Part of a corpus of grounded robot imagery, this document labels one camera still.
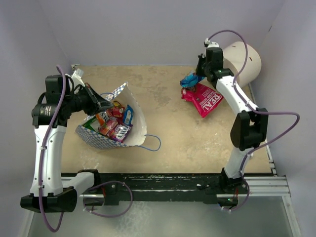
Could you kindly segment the blue fruit sweets bag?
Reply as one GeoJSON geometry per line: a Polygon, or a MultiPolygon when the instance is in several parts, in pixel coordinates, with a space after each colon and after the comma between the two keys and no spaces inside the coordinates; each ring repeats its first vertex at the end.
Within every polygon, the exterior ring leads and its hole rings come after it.
{"type": "Polygon", "coordinates": [[[195,72],[190,72],[182,80],[180,80],[180,85],[183,88],[194,87],[197,83],[204,79],[203,76],[196,75],[195,72]]]}

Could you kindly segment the blue checkered paper bag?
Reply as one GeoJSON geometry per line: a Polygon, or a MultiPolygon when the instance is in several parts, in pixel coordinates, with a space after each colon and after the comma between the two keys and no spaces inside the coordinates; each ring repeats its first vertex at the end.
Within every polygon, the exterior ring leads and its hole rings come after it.
{"type": "Polygon", "coordinates": [[[133,93],[128,87],[128,82],[124,82],[113,92],[108,93],[107,100],[122,102],[124,106],[129,105],[133,109],[131,126],[127,137],[123,141],[110,139],[95,131],[92,127],[84,126],[94,116],[88,116],[80,125],[76,127],[76,134],[88,145],[100,149],[123,148],[123,147],[140,147],[145,148],[143,143],[149,134],[147,133],[147,124],[144,113],[135,99],[133,93]]]}

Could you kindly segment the blue barcode snack packet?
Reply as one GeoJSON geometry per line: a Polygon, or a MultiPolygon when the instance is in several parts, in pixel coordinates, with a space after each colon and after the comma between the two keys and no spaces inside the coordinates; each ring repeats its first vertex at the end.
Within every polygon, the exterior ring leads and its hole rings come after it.
{"type": "Polygon", "coordinates": [[[134,111],[130,105],[127,105],[123,114],[123,123],[126,125],[131,125],[133,120],[134,111]]]}

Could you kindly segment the pink REAL crisps bag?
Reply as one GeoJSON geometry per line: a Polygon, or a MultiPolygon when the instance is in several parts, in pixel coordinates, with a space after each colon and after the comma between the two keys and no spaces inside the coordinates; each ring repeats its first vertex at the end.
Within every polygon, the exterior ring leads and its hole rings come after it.
{"type": "Polygon", "coordinates": [[[192,102],[202,118],[211,113],[223,100],[223,95],[214,89],[197,83],[191,88],[181,89],[181,98],[185,101],[192,102]]]}

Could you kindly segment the purple Fox's sweets bag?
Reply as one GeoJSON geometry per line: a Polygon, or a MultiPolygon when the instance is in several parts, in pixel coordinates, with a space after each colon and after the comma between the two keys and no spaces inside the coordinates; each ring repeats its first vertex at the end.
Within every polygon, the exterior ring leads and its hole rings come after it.
{"type": "Polygon", "coordinates": [[[108,137],[116,142],[123,142],[129,135],[133,125],[118,124],[114,129],[108,133],[108,137]]]}

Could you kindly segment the orange snack packet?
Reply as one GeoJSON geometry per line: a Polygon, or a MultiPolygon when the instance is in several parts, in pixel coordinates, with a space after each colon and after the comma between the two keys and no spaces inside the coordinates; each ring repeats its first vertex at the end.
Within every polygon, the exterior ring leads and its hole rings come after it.
{"type": "Polygon", "coordinates": [[[100,112],[95,115],[100,125],[103,125],[108,119],[108,115],[106,112],[100,112]]]}

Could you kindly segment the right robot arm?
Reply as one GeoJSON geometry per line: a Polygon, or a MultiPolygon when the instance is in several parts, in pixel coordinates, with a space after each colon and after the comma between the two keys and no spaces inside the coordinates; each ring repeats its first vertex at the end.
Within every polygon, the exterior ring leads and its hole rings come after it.
{"type": "Polygon", "coordinates": [[[236,116],[230,132],[233,150],[219,178],[220,189],[231,193],[243,183],[245,165],[266,139],[268,116],[259,113],[267,110],[258,109],[240,88],[233,72],[224,68],[223,50],[216,43],[212,42],[205,53],[198,56],[196,74],[207,78],[236,116]]]}

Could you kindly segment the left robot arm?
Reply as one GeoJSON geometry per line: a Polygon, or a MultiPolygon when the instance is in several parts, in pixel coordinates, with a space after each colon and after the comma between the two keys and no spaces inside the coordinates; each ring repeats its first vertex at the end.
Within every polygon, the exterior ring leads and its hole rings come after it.
{"type": "Polygon", "coordinates": [[[95,194],[102,182],[97,170],[80,171],[68,184],[62,183],[61,158],[67,122],[73,113],[93,116],[113,103],[100,96],[88,83],[75,85],[70,76],[45,78],[46,91],[32,109],[36,136],[36,163],[30,193],[20,199],[24,209],[41,213],[72,212],[86,190],[95,194]]]}

